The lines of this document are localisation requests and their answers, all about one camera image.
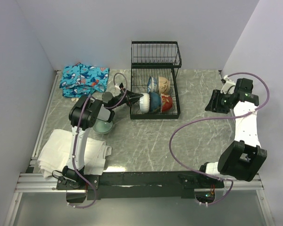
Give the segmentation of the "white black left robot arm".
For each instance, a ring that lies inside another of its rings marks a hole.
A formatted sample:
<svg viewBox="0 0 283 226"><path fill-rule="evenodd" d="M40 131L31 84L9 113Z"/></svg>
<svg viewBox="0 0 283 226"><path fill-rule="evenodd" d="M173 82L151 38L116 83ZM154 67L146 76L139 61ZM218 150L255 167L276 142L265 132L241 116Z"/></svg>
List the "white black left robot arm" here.
<svg viewBox="0 0 283 226"><path fill-rule="evenodd" d="M79 98L68 116L72 126L72 142L67 163L62 169L63 179L72 188L80 189L85 183L84 153L89 132L96 121L112 122L115 116L114 108L123 104L132 106L141 97L142 94L122 89L117 96L104 92L101 100L88 96Z"/></svg>

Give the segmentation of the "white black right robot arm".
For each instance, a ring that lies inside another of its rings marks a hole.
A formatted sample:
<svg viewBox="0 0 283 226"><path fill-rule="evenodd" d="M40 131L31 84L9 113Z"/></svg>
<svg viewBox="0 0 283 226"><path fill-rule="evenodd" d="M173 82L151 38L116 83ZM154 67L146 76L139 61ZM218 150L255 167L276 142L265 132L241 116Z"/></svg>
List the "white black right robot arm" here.
<svg viewBox="0 0 283 226"><path fill-rule="evenodd" d="M259 97L252 93L253 81L242 78L234 82L225 76L223 83L221 90L213 90L205 111L233 112L235 136L217 162L201 165L202 173L197 176L197 182L204 188L214 182L213 175L250 182L267 158L267 151L261 148L258 139L256 108Z"/></svg>

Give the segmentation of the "brown interior dark bowl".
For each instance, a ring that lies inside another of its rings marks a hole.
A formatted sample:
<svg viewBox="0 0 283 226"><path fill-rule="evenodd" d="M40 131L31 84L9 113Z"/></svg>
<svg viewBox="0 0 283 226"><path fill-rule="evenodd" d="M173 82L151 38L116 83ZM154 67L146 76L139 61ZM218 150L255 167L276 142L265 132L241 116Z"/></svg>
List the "brown interior dark bowl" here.
<svg viewBox="0 0 283 226"><path fill-rule="evenodd" d="M160 113L161 112L161 96L156 92L149 92L150 96L150 109L149 113Z"/></svg>

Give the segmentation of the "blue white patterned bowl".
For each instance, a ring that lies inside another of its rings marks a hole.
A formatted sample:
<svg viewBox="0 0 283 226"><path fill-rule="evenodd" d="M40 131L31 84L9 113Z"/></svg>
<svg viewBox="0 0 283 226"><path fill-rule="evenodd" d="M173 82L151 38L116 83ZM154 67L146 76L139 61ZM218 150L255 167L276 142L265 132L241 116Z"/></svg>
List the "blue white patterned bowl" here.
<svg viewBox="0 0 283 226"><path fill-rule="evenodd" d="M147 92L155 92L158 93L158 80L157 78L150 76L148 79L148 85L147 85Z"/></svg>

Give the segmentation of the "pale green bowl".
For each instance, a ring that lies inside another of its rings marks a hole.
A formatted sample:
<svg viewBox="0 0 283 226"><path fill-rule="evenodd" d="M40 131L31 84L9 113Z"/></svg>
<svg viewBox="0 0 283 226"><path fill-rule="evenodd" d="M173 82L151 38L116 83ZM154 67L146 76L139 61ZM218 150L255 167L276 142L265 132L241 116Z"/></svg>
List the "pale green bowl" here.
<svg viewBox="0 0 283 226"><path fill-rule="evenodd" d="M112 130L112 128L113 121L108 122L97 119L92 129L98 134L107 134Z"/></svg>

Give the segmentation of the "black wire dish rack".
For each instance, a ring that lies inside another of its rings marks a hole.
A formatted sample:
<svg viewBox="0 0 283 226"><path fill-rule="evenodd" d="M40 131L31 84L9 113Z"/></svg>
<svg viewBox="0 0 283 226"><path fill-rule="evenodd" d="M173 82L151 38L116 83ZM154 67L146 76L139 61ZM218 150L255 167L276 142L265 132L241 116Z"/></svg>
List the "black wire dish rack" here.
<svg viewBox="0 0 283 226"><path fill-rule="evenodd" d="M161 76L170 81L170 95L173 107L165 113L145 113L139 103L130 107L132 120L178 119L181 113L177 88L177 74L182 66L182 57L177 41L137 41L131 42L131 91L147 93L148 79Z"/></svg>

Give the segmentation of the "cream bowl with brown outside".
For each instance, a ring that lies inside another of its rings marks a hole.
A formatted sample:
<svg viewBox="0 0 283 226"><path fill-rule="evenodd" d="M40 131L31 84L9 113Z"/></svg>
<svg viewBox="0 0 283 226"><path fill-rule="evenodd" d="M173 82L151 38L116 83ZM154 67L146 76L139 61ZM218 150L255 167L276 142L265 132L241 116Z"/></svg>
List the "cream bowl with brown outside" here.
<svg viewBox="0 0 283 226"><path fill-rule="evenodd" d="M158 77L158 91L160 94L168 94L170 91L170 81L165 77Z"/></svg>

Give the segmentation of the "plain white bowl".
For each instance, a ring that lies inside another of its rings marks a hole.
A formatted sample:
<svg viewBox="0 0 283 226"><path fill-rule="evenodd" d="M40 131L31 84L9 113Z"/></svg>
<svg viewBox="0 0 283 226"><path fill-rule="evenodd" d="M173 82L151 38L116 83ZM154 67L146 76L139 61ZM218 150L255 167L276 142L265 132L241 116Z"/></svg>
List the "plain white bowl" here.
<svg viewBox="0 0 283 226"><path fill-rule="evenodd" d="M150 95L148 93L142 93L142 97L139 99L139 106L142 114L150 111Z"/></svg>

